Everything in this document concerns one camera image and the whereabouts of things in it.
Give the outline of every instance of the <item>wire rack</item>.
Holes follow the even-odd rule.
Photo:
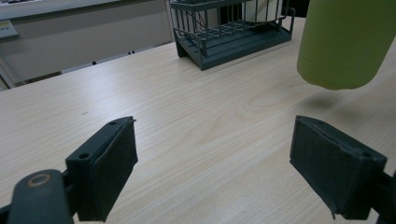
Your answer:
[[[294,9],[282,0],[178,0],[171,17],[179,57],[217,66],[291,40]],[[289,29],[282,21],[291,14]]]

